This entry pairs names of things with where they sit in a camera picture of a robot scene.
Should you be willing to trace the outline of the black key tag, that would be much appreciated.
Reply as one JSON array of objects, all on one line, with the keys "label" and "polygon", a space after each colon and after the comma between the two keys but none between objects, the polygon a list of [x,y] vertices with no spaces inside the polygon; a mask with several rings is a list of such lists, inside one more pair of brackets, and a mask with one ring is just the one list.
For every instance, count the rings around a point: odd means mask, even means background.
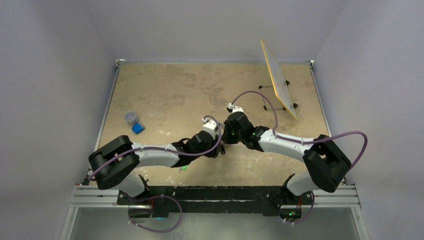
[{"label": "black key tag", "polygon": [[224,145],[220,145],[220,153],[222,155],[225,155],[226,154],[226,149],[225,149],[225,146]]}]

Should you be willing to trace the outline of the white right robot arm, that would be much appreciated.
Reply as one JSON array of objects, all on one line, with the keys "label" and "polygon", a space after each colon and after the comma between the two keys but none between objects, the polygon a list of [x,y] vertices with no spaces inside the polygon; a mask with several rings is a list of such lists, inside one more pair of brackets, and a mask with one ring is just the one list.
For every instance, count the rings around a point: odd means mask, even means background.
[{"label": "white right robot arm", "polygon": [[250,150],[281,154],[305,164],[306,171],[290,176],[280,196],[288,204],[313,190],[333,193],[351,169],[352,163],[342,150],[321,134],[312,143],[301,138],[277,135],[269,127],[254,126],[243,112],[233,112],[224,121],[222,140],[227,145],[242,143]]}]

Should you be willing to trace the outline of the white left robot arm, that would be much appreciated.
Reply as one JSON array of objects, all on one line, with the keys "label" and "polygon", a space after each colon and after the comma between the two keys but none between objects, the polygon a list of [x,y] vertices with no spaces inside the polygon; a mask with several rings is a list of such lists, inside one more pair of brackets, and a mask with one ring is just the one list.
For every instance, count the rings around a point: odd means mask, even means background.
[{"label": "white left robot arm", "polygon": [[100,190],[116,188],[142,205],[149,199],[148,185],[134,169],[180,168],[200,157],[216,158],[221,151],[221,136],[221,133],[201,130],[191,138],[167,145],[149,145],[132,142],[129,136],[121,135],[89,155],[92,173],[88,179],[95,180]]}]

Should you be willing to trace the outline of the green key tag with key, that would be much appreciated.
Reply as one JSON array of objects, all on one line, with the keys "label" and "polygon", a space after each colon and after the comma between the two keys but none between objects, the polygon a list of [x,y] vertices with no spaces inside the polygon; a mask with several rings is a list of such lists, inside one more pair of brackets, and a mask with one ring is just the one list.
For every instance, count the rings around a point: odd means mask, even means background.
[{"label": "green key tag with key", "polygon": [[179,168],[179,173],[182,173],[182,172],[184,172],[184,171],[186,171],[187,170],[187,166],[181,166],[180,168]]}]

